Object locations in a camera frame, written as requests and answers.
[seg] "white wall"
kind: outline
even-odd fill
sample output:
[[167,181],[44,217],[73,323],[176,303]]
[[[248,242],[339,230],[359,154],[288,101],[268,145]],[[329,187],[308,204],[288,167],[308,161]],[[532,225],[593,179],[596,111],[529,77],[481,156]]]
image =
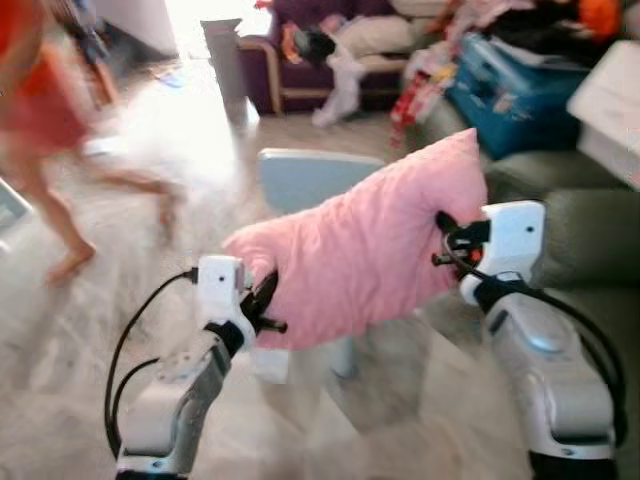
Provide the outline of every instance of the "white wall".
[[164,54],[178,53],[166,0],[94,0],[94,2],[98,16],[105,21]]

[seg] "purple armchair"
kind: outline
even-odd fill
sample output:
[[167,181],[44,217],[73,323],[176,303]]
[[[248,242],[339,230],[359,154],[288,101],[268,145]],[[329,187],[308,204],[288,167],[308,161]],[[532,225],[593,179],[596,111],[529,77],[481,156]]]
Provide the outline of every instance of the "purple armchair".
[[[239,55],[247,95],[260,114],[308,111],[322,106],[333,89],[333,72],[326,65],[316,68],[308,62],[286,61],[280,43],[286,22],[292,21],[304,28],[332,13],[353,18],[395,12],[387,0],[275,0],[271,27],[266,35],[240,33]],[[362,83],[362,106],[390,108],[400,91],[406,59],[369,57],[376,58],[367,58],[370,73]]]

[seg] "white box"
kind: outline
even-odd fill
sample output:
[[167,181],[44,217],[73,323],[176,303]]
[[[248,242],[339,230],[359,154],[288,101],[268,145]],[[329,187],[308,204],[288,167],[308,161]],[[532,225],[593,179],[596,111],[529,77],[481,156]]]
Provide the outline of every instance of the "white box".
[[640,45],[615,43],[569,101],[578,149],[640,189]]

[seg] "pink pillow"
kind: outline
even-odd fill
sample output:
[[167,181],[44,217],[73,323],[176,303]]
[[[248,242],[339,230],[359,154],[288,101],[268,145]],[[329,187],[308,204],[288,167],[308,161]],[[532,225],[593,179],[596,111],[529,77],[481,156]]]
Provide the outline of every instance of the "pink pillow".
[[259,282],[274,268],[280,282],[267,316],[289,324],[258,344],[300,349],[360,334],[411,312],[455,284],[435,268],[435,224],[444,210],[460,223],[486,203],[475,130],[408,155],[349,192],[303,212],[243,228],[224,249]]

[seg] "marble floor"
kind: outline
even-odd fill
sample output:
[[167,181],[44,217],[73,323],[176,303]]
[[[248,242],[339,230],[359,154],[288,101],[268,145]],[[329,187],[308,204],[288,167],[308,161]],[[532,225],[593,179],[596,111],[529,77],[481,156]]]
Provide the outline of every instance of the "marble floor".
[[[101,424],[106,365],[120,330],[150,291],[240,226],[272,213],[255,154],[295,147],[402,156],[384,114],[326,131],[307,115],[229,122],[213,76],[152,81],[110,122],[117,155],[101,158],[173,179],[186,193],[173,246],[157,241],[152,199],[91,185],[52,165],[99,255],[66,289],[44,272],[62,246],[35,217],[0,257],[0,479],[114,477]],[[123,367],[166,352],[195,329],[193,289],[159,297],[124,352]],[[286,385],[264,384],[240,355],[205,425],[191,478],[224,480],[519,480],[529,478],[513,405],[477,332],[478,313],[454,292],[357,339],[358,374],[339,380],[328,347],[292,356]],[[125,403],[148,375],[131,385]]]

